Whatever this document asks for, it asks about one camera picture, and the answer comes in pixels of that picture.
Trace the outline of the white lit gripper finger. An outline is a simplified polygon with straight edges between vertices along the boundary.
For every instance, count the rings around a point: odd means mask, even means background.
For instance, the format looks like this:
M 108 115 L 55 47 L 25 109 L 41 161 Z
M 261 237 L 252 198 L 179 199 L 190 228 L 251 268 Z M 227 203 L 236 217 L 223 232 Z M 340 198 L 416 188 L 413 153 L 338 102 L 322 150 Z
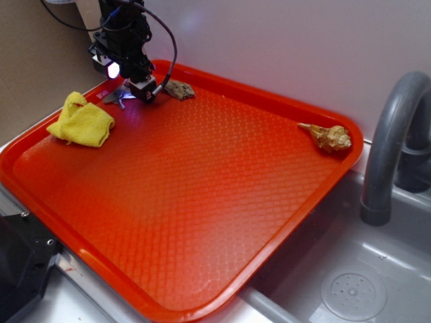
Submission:
M 119 65 L 104 55 L 93 55 L 92 62 L 97 72 L 108 79 L 115 79 L 120 74 Z

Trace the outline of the black sensor gripper finger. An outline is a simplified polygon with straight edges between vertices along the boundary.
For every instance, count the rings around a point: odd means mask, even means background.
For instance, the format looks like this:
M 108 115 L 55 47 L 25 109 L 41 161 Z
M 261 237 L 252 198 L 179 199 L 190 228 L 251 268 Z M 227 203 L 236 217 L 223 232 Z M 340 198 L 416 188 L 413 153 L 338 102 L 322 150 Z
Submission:
M 146 80 L 140 82 L 129 80 L 129 88 L 135 98 L 147 104 L 152 103 L 155 99 L 153 92 L 157 88 L 156 78 L 149 76 Z

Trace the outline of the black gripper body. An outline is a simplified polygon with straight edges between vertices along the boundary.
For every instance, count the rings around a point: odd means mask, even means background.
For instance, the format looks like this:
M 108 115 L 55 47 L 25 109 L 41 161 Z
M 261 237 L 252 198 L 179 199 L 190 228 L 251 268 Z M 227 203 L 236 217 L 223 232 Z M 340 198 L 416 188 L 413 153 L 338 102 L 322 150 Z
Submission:
M 99 1 L 100 31 L 93 33 L 89 52 L 119 65 L 121 77 L 131 81 L 147 81 L 154 66 L 144 53 L 143 45 L 152 33 L 145 14 L 124 1 Z

